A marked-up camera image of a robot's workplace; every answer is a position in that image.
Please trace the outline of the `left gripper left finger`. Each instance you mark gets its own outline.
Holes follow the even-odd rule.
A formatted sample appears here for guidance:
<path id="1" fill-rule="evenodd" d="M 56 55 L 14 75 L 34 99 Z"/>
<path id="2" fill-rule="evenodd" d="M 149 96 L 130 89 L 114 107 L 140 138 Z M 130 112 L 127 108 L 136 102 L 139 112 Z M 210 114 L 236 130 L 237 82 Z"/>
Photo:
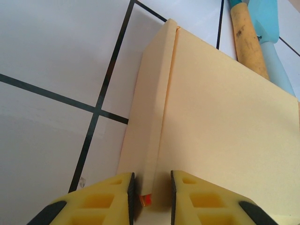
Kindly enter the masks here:
<path id="1" fill-rule="evenodd" d="M 132 225 L 135 174 L 121 173 L 45 206 L 30 225 Z"/>

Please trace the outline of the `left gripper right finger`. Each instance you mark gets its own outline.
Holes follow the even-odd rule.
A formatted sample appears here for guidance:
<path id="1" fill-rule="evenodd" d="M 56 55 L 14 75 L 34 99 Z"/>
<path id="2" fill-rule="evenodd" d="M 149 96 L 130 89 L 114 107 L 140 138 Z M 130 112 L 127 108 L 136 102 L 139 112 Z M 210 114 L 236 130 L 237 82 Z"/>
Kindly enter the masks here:
<path id="1" fill-rule="evenodd" d="M 173 225 L 275 225 L 251 199 L 200 179 L 172 170 Z"/>

